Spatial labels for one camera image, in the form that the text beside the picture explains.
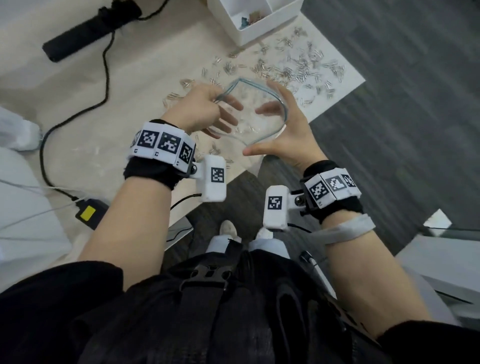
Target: black buckle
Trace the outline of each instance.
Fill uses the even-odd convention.
[[[180,284],[180,292],[185,287],[191,286],[208,286],[220,287],[225,291],[228,286],[228,279],[232,273],[231,266],[203,266],[197,265],[195,270],[190,275],[190,278],[184,280]]]

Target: yellow sticker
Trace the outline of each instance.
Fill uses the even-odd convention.
[[[91,206],[87,206],[87,208],[85,209],[84,212],[82,212],[82,214],[80,215],[80,217],[85,220],[85,221],[88,221],[90,220],[90,218],[92,217],[92,215],[95,213],[95,209]]]

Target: right hand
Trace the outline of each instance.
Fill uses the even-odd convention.
[[[318,146],[307,118],[299,109],[292,93],[284,86],[267,81],[273,89],[277,89],[288,106],[288,119],[284,131],[268,142],[256,143],[243,150],[244,156],[271,154],[280,157],[288,164],[303,172],[313,163],[328,159]],[[255,110],[257,114],[272,115],[280,113],[280,104],[271,101]]]

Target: transparent plastic bag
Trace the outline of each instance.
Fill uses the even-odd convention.
[[[232,98],[243,105],[242,110],[237,110],[229,104]],[[239,123],[232,127],[231,133],[215,127],[211,128],[212,131],[229,138],[228,140],[221,138],[219,143],[228,145],[230,159],[238,161],[246,170],[257,176],[263,156],[245,157],[242,151],[246,146],[274,138],[283,129],[288,117],[287,103],[278,90],[266,82],[242,77],[233,81],[225,92],[217,97],[216,102]],[[270,106],[274,112],[257,114],[256,110],[264,105]]]

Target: foot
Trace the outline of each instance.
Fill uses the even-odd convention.
[[[233,222],[230,220],[225,220],[222,222],[222,225],[220,225],[220,231],[218,232],[219,235],[230,235],[233,240],[236,242],[241,243],[241,238],[237,235],[237,229],[235,228],[235,225],[233,225]]]
[[[261,228],[255,239],[273,239],[273,233],[267,228]]]

